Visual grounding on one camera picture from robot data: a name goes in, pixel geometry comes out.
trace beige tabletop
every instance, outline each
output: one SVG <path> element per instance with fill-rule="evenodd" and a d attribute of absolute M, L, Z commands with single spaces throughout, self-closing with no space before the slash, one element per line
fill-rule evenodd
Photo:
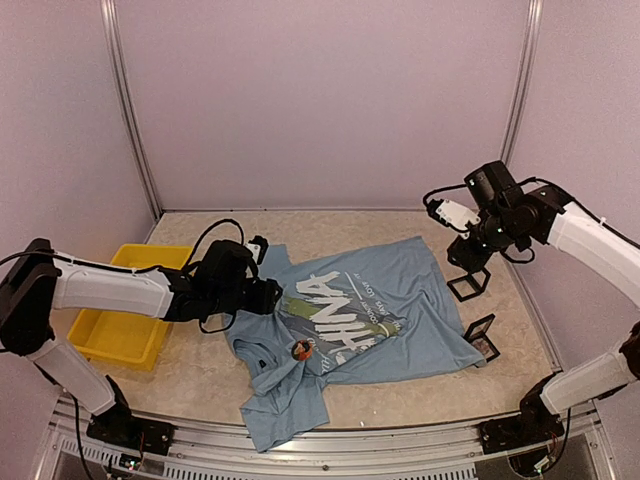
<path fill-rule="evenodd" d="M 246 236 L 287 245 L 293 263 L 421 235 L 446 279 L 462 272 L 446 261 L 455 234 L 418 212 L 169 213 L 149 243 L 192 245 L 209 224 L 238 220 Z M 237 239 L 225 225 L 210 235 Z M 391 427 L 450 422 L 516 410 L 522 396 L 551 373 L 544 349 L 503 260 L 494 255 L 484 295 L 457 303 L 465 328 L 495 313 L 489 336 L 502 355 L 485 368 L 376 385 L 330 385 L 324 391 L 332 428 Z M 215 322 L 209 322 L 210 328 Z M 239 407 L 253 394 L 245 364 L 224 335 L 202 335 L 196 321 L 175 324 L 153 372 L 92 362 L 111 375 L 132 408 L 220 423 L 243 424 Z"/>

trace wrinkled fabric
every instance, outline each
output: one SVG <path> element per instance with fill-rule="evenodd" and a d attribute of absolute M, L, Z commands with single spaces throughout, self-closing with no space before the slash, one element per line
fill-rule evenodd
<path fill-rule="evenodd" d="M 242 407 L 257 450 L 329 421 L 330 383 L 382 383 L 482 365 L 463 338 L 458 311 L 420 237 L 291 265 L 270 247 L 260 268 L 283 296 L 272 315 L 239 312 L 227 339 L 251 373 L 255 395 Z M 311 358 L 294 360 L 298 340 Z"/>

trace yellow bin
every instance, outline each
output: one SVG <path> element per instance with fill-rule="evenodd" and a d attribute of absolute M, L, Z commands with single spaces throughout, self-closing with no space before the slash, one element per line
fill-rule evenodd
<path fill-rule="evenodd" d="M 181 268 L 191 247 L 123 245 L 112 265 L 145 268 L 162 265 Z M 170 323 L 133 313 L 82 310 L 67 338 L 89 359 L 151 371 Z"/>

